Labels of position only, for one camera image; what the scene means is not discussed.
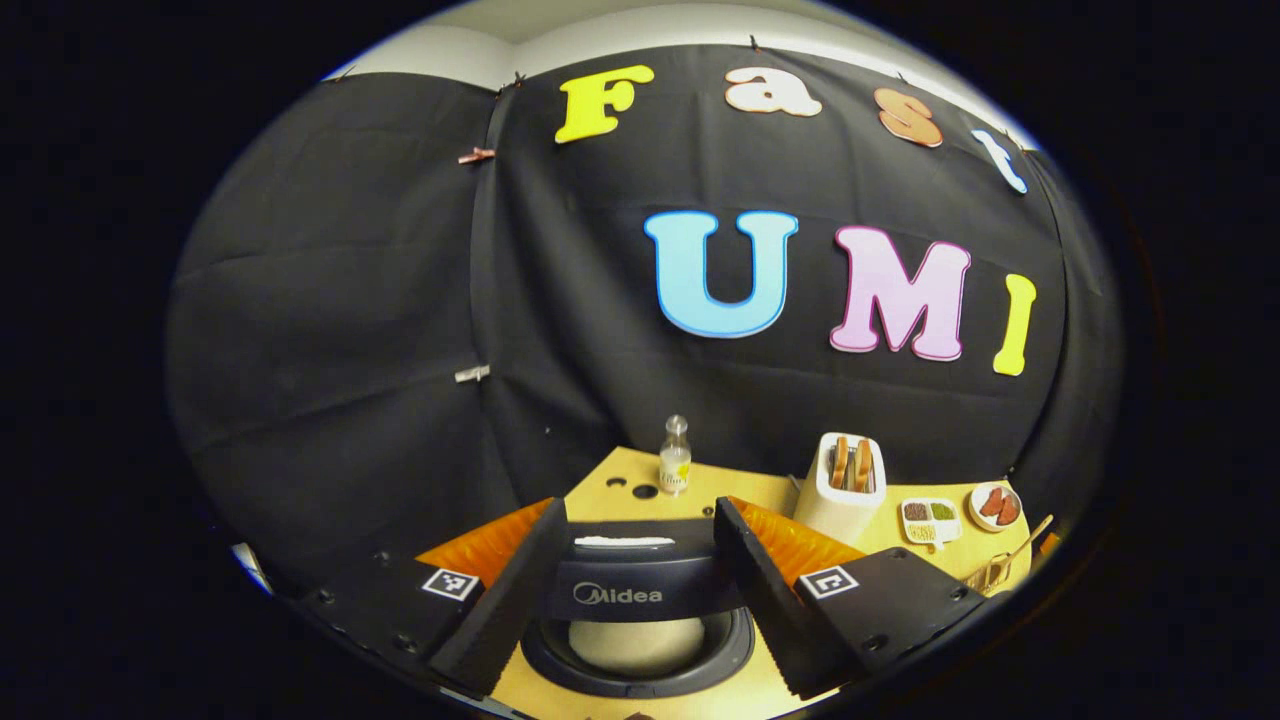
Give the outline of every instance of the black fabric backdrop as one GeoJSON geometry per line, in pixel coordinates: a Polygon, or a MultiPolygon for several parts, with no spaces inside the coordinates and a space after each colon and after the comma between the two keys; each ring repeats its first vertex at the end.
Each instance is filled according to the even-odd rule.
{"type": "Polygon", "coordinates": [[[422,550],[563,495],[614,446],[655,450],[672,413],[701,462],[801,475],[820,433],[865,433],[890,482],[1018,466],[1032,521],[1070,515],[1114,414],[1114,278],[1060,173],[1000,129],[870,70],[731,46],[598,58],[497,101],[412,74],[324,83],[244,154],[192,233],[169,323],[183,441],[218,510],[303,585],[375,546],[422,550]],[[612,113],[620,127],[554,143],[559,85],[631,64],[655,79],[612,113]],[[731,108],[724,73],[756,65],[799,76],[823,111],[731,108]],[[878,87],[923,100],[943,145],[891,136],[878,87]],[[1009,150],[1025,196],[977,128],[1009,150]],[[472,146],[498,156],[458,165],[472,146]],[[718,218],[708,290],[722,301],[751,286],[737,215],[799,218],[773,325],[709,340],[663,316],[643,223],[666,210],[718,218]],[[829,346],[849,272],[833,236],[854,224],[886,231],[909,274],[932,242],[972,254],[960,359],[829,346]],[[991,368],[1006,273],[1038,291],[1018,378],[991,368]],[[481,383],[454,382],[479,364],[481,383]]]}

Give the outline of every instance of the ceiling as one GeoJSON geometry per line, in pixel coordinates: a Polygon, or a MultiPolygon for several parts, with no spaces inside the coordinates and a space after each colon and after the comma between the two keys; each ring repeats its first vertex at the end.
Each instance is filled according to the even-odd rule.
{"type": "MultiPolygon", "coordinates": [[[[428,24],[461,27],[483,32],[511,44],[520,44],[559,27],[655,5],[690,5],[690,0],[472,0],[444,10],[428,24]]],[[[878,32],[840,9],[813,0],[704,0],[696,4],[745,5],[791,13],[833,24],[852,32],[878,32]]]]}

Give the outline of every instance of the wooden table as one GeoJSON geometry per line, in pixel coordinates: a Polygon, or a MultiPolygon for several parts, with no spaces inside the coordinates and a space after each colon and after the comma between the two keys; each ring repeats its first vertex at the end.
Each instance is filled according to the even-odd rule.
{"type": "MultiPolygon", "coordinates": [[[[791,480],[778,475],[744,473],[694,462],[689,475],[689,489],[672,497],[658,493],[649,500],[632,495],[636,486],[658,484],[658,456],[625,447],[614,448],[603,462],[577,484],[567,496],[564,506],[571,521],[591,523],[608,520],[677,520],[704,518],[705,507],[714,507],[722,496],[740,497],[762,507],[791,516],[799,493],[791,480]],[[626,479],[625,486],[609,486],[612,478],[626,479]]],[[[1019,518],[1004,533],[988,533],[965,514],[964,503],[974,484],[957,486],[886,486],[884,505],[876,512],[870,525],[855,543],[858,550],[872,553],[890,547],[906,547],[955,578],[968,577],[993,555],[1011,551],[1028,537],[1027,520],[1019,518]],[[964,525],[960,539],[933,552],[929,546],[909,543],[902,536],[897,506],[909,497],[942,497],[955,502],[961,510],[964,525]]],[[[1012,588],[1027,577],[1030,553],[1014,562],[1010,578],[1001,589],[1012,588]]],[[[643,712],[662,720],[698,717],[776,717],[796,708],[819,702],[836,691],[801,701],[792,696],[777,671],[773,656],[755,628],[755,650],[751,659],[733,676],[723,683],[681,697],[671,698],[609,698],[595,697],[562,688],[544,679],[525,660],[524,651],[516,648],[503,670],[493,698],[534,717],[558,720],[622,720],[643,712]]]]}

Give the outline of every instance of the glass bottle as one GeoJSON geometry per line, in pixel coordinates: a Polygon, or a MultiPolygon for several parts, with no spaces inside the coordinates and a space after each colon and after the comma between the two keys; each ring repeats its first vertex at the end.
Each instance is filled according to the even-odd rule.
{"type": "Polygon", "coordinates": [[[694,452],[689,447],[689,423],[680,415],[667,418],[667,441],[658,451],[658,487],[668,495],[680,495],[689,487],[689,466],[694,452]]]}

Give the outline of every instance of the orange soft gripper pad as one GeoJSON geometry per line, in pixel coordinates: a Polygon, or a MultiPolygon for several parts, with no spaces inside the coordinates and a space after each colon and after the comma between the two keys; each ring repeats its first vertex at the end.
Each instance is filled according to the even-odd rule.
{"type": "Polygon", "coordinates": [[[548,497],[503,515],[444,544],[433,547],[415,560],[445,570],[476,575],[485,588],[492,588],[503,568],[507,566],[507,561],[516,553],[520,543],[525,542],[529,530],[534,528],[534,523],[541,518],[552,500],[548,497]]]}
{"type": "Polygon", "coordinates": [[[760,544],[764,546],[769,560],[777,565],[788,588],[795,587],[796,578],[800,575],[844,565],[867,556],[865,552],[759,505],[751,505],[736,497],[730,497],[728,501],[742,514],[746,527],[751,528],[760,544]]]}

